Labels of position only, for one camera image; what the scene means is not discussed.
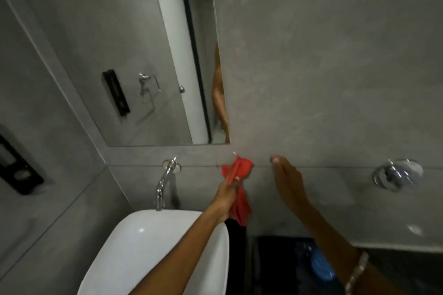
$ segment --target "dark floor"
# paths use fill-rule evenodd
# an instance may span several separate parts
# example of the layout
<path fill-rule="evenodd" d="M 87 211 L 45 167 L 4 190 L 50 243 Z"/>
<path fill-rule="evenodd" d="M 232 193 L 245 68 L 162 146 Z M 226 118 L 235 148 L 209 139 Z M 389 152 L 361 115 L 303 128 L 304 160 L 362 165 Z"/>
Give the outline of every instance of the dark floor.
<path fill-rule="evenodd" d="M 310 267 L 309 239 L 259 237 L 254 243 L 254 294 L 344 294 L 340 282 L 317 278 Z M 370 262 L 405 294 L 443 294 L 443 254 L 366 250 Z"/>

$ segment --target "blue object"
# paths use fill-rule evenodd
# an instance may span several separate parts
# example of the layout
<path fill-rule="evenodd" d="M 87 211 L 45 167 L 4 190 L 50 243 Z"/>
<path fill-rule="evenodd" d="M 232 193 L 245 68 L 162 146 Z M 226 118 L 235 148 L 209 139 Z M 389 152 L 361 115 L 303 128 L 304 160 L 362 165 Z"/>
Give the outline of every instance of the blue object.
<path fill-rule="evenodd" d="M 318 248 L 314 249 L 311 257 L 311 267 L 315 275 L 323 281 L 335 278 L 335 272 Z"/>

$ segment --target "hand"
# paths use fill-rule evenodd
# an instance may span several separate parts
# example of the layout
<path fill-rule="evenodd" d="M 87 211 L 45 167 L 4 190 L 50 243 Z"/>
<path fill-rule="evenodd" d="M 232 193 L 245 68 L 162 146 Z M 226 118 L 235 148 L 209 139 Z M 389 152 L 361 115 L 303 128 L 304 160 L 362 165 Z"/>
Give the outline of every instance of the hand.
<path fill-rule="evenodd" d="M 298 216 L 310 205 L 300 172 L 280 155 L 271 155 L 275 186 L 287 207 Z"/>
<path fill-rule="evenodd" d="M 208 207 L 208 211 L 212 212 L 217 219 L 218 224 L 223 223 L 229 217 L 229 211 L 237 198 L 237 188 L 240 185 L 240 179 L 235 177 L 231 185 L 228 185 L 230 174 L 226 176 L 224 181 L 219 185 L 219 189 L 215 197 Z"/>

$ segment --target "mirror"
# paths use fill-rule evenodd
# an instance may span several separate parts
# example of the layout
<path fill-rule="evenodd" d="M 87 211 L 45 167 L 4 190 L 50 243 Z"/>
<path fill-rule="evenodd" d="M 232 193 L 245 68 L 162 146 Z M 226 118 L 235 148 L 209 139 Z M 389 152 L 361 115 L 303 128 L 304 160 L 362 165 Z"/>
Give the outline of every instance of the mirror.
<path fill-rule="evenodd" d="M 213 0 L 28 0 L 109 147 L 229 142 Z"/>

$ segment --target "black wall fixture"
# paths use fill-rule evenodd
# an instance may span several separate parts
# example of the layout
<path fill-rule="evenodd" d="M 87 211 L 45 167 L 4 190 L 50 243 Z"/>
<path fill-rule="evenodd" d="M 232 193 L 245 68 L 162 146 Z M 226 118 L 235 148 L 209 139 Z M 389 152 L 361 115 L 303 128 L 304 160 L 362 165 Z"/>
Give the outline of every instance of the black wall fixture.
<path fill-rule="evenodd" d="M 118 112 L 122 117 L 126 116 L 131 110 L 129 109 L 128 102 L 126 102 L 125 94 L 121 89 L 117 74 L 114 70 L 104 71 L 102 74 L 109 87 L 109 91 L 114 99 Z"/>
<path fill-rule="evenodd" d="M 28 195 L 44 182 L 43 178 L 0 135 L 0 177 L 19 194 Z"/>

